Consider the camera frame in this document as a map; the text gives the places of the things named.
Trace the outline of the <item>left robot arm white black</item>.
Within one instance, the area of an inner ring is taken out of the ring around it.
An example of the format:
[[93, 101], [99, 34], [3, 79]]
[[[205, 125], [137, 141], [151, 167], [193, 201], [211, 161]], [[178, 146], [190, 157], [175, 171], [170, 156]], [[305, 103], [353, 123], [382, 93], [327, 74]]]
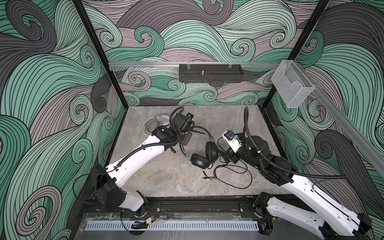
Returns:
[[168, 125], [156, 127], [136, 149], [106, 168], [92, 174], [93, 192], [102, 208], [130, 210], [141, 216], [148, 208], [148, 200], [139, 191], [124, 188], [129, 178], [142, 166], [167, 149], [179, 144], [184, 134], [194, 124], [194, 115], [181, 112], [170, 116]]

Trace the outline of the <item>white headphones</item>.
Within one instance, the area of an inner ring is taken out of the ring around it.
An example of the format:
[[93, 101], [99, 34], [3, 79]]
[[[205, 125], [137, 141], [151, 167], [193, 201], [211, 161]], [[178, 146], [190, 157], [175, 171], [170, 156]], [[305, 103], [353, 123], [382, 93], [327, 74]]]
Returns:
[[160, 126], [169, 126], [170, 116], [168, 114], [157, 114], [144, 121], [142, 125], [142, 132], [145, 136], [150, 136], [152, 131]]

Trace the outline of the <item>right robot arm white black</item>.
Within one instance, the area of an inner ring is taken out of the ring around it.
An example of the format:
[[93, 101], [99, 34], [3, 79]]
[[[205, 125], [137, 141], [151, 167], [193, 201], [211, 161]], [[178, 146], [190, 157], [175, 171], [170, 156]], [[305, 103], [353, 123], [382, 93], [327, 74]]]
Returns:
[[262, 217], [277, 217], [291, 222], [322, 240], [366, 240], [372, 227], [371, 218], [355, 213], [339, 204], [301, 174], [287, 159], [273, 155], [269, 144], [258, 136], [248, 137], [246, 132], [222, 133], [230, 149], [226, 159], [241, 160], [256, 168], [269, 182], [289, 191], [303, 201], [310, 211], [285, 203], [271, 194], [261, 193], [254, 207]]

